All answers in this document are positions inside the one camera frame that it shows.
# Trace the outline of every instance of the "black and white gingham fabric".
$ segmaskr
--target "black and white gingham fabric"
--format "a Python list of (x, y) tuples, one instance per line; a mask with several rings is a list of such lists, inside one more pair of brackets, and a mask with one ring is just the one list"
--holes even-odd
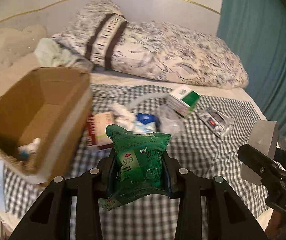
[[(133, 99), (147, 93), (170, 92), (169, 88), (146, 85), (136, 87), (92, 85), (93, 114), (105, 112), (111, 103), (126, 105)], [(164, 104), (164, 99), (153, 98), (142, 102), (133, 109), (134, 113), (154, 114)], [(197, 118), (197, 111), (212, 106), (234, 119), (234, 129), (223, 140), (217, 138)], [(237, 157), (238, 148), (245, 144), (254, 123), (259, 119), (250, 102), (234, 99), (201, 96), (195, 111), (185, 121), (181, 136), (172, 139), (167, 147), (170, 157), (176, 158), (182, 167), (198, 176), (213, 178), (223, 176), (257, 218), (267, 209), (267, 190), (241, 179), (241, 162)], [(89, 152), (86, 147), (87, 131), (80, 140), (75, 158), (66, 178), (80, 176), (96, 167), (99, 160), (109, 155), (109, 150)], [(41, 193), (39, 188), (5, 168), (6, 210), (22, 217)], [(179, 200), (162, 195), (149, 195), (125, 206), (106, 211), (100, 208), (104, 239), (173, 239), (176, 230)], [(70, 238), (75, 239), (76, 198), (71, 210)], [(206, 216), (204, 216), (203, 239), (206, 239)]]

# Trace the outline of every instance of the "green medicine packet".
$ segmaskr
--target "green medicine packet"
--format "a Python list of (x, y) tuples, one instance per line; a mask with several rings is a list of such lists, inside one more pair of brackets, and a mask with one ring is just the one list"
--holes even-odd
[(119, 166), (114, 193), (100, 199), (102, 207), (111, 210), (149, 194), (164, 194), (162, 155), (171, 139), (170, 134), (133, 134), (112, 124), (106, 134), (114, 143)]

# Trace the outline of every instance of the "white sheet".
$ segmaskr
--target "white sheet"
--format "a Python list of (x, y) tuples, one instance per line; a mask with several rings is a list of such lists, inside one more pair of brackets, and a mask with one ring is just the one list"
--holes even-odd
[[(39, 66), (40, 65), (35, 55), (28, 54), (27, 56), (21, 58), (18, 62), (13, 64), (11, 68), (0, 72), (0, 96), (3, 95), (10, 86), (12, 86), (15, 82), (17, 82), (20, 78), (22, 78), (28, 71)], [(158, 85), (169, 88), (175, 88), (179, 86), (179, 84), (176, 83), (158, 82), (115, 71), (92, 73), (91, 77), (92, 77), (92, 83), (96, 84), (110, 84), (110, 85), (123, 85), (123, 86)], [(232, 90), (223, 90), (213, 87), (200, 87), (200, 86), (189, 86), (189, 87), (200, 95), (249, 101), (252, 103), (259, 117), (263, 120), (266, 120), (266, 118), (260, 111), (259, 107), (255, 104), (253, 99), (241, 88)], [(14, 230), (14, 228), (17, 226), (19, 222), (19, 219), (10, 213), (0, 212), (0, 217), (2, 221), (12, 230)], [(270, 217), (271, 217), (271, 211), (266, 211), (258, 218), (260, 225), (264, 229), (267, 226)]]

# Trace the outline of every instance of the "metal screw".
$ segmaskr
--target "metal screw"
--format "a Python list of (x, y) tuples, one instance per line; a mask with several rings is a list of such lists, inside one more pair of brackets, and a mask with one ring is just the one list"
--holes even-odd
[(90, 172), (91, 174), (95, 175), (95, 174), (99, 173), (100, 170), (99, 170), (98, 168), (93, 168), (93, 169), (91, 169), (89, 172)]
[(187, 173), (188, 173), (188, 169), (180, 168), (180, 169), (179, 169), (179, 173), (181, 173), (181, 174), (187, 174)]
[(214, 180), (215, 180), (216, 182), (218, 182), (218, 183), (222, 183), (222, 182), (224, 181), (224, 179), (223, 179), (221, 176), (216, 176), (216, 177), (214, 178)]
[(56, 182), (56, 183), (59, 183), (59, 182), (61, 182), (63, 180), (63, 177), (62, 176), (56, 176), (55, 178), (54, 178), (54, 182)]

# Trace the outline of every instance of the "green curtain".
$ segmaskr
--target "green curtain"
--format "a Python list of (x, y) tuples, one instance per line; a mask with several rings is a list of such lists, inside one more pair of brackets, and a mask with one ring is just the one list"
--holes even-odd
[(286, 136), (286, 9), (280, 0), (223, 0), (217, 36), (249, 75), (245, 91)]

